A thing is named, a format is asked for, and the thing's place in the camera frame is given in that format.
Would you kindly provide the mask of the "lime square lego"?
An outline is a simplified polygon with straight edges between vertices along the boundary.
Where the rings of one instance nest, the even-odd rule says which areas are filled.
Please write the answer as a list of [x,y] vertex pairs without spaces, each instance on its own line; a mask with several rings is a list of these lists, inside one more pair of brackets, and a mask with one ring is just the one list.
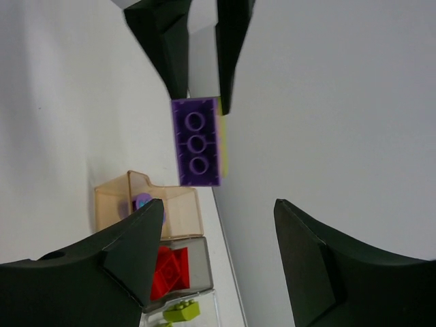
[[188,322],[200,315],[199,303],[195,300],[184,300],[163,312],[163,318],[167,322]]

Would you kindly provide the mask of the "lime purple lego stack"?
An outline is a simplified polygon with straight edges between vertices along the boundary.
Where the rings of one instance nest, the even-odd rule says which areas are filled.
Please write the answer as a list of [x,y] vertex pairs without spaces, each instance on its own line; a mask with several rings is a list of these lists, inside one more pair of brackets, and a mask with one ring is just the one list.
[[225,116],[223,115],[221,98],[217,98],[217,125],[219,130],[219,155],[221,177],[225,178],[228,175],[228,152],[225,133]]

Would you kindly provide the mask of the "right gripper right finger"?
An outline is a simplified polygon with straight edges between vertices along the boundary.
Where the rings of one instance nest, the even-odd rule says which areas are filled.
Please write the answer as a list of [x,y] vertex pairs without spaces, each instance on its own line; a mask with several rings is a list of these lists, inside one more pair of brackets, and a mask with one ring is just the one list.
[[435,325],[435,261],[368,245],[284,199],[274,218],[296,326]]

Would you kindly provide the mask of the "red flower lego brick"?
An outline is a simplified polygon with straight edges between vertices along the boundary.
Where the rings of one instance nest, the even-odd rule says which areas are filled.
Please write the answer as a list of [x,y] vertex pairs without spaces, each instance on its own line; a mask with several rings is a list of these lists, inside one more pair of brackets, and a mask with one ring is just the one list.
[[189,288],[188,248],[171,249],[161,246],[157,253],[150,300],[159,300],[170,292]]

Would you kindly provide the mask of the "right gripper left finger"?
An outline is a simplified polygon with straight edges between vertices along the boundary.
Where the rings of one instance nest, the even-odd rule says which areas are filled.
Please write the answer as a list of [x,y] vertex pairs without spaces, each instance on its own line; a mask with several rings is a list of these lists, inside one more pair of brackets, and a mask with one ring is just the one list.
[[154,199],[38,260],[1,265],[2,326],[139,326],[164,218]]

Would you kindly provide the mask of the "purple butterfly wing brick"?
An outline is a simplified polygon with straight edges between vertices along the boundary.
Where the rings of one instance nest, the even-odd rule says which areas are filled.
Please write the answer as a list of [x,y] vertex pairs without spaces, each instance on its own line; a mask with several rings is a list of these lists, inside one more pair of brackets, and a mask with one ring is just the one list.
[[221,184],[221,155],[216,97],[171,101],[176,161],[182,186]]

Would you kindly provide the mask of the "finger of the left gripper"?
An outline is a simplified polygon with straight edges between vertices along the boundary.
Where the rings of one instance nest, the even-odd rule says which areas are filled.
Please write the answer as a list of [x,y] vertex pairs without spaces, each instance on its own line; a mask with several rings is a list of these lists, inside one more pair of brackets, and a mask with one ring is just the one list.
[[125,21],[165,84],[171,99],[188,91],[190,1],[138,1]]
[[222,115],[230,113],[236,65],[251,21],[255,1],[218,0],[215,25]]

